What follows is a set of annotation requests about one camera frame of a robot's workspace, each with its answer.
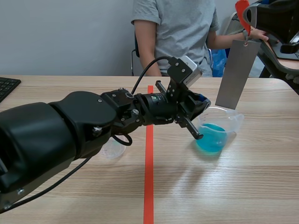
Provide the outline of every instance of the person's hand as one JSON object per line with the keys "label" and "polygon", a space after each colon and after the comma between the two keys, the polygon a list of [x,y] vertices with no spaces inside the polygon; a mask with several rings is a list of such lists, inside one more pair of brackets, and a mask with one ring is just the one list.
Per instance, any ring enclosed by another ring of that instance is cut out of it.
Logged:
{"label": "person's hand", "polygon": [[265,31],[252,28],[249,38],[250,39],[261,39],[263,41],[268,41],[269,37],[267,37],[266,34],[267,34],[267,32],[265,32]]}

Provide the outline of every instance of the blue bag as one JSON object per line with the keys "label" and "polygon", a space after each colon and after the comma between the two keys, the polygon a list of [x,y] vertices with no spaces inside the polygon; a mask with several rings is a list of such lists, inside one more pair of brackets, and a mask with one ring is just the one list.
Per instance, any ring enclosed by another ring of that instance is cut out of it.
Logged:
{"label": "blue bag", "polygon": [[214,62],[213,77],[222,77],[227,60],[225,50],[212,50],[212,57]]}

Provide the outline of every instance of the plastic measuring jug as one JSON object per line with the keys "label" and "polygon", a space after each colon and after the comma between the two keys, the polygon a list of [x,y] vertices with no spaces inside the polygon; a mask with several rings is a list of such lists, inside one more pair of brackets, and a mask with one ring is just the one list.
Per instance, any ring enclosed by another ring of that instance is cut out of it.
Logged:
{"label": "plastic measuring jug", "polygon": [[231,134],[237,133],[244,120],[236,110],[210,107],[199,116],[199,133],[203,138],[197,144],[206,152],[220,152]]}
{"label": "plastic measuring jug", "polygon": [[[126,137],[123,135],[117,135],[120,140],[127,141]],[[108,142],[103,145],[99,154],[105,157],[106,159],[112,160],[117,157],[120,157],[126,150],[126,146],[118,143],[112,137],[108,140]]]}

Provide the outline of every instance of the person's arm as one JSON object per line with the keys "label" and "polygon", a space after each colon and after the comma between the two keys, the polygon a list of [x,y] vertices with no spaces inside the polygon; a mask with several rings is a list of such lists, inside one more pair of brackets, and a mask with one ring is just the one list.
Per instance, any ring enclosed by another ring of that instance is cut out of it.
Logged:
{"label": "person's arm", "polygon": [[[138,42],[140,61],[145,69],[155,59],[156,26],[151,21],[134,21],[135,33]],[[147,76],[162,76],[157,63],[153,64],[146,73]]]}
{"label": "person's arm", "polygon": [[[265,36],[266,32],[259,29],[253,29],[250,33],[251,39],[262,39],[268,41],[268,37]],[[239,33],[235,35],[217,35],[215,31],[210,31],[207,38],[207,45],[210,49],[228,49],[232,46],[233,40],[244,41],[244,34]]]}

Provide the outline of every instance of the gray t-shirt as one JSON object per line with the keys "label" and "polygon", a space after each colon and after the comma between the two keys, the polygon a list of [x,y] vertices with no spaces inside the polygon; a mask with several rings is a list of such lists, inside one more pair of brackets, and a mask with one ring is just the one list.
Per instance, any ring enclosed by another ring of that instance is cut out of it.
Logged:
{"label": "gray t-shirt", "polygon": [[[132,24],[135,20],[157,24],[155,57],[187,55],[204,76],[212,76],[206,39],[219,29],[213,0],[134,0]],[[158,64],[162,72],[169,67],[165,60]]]}

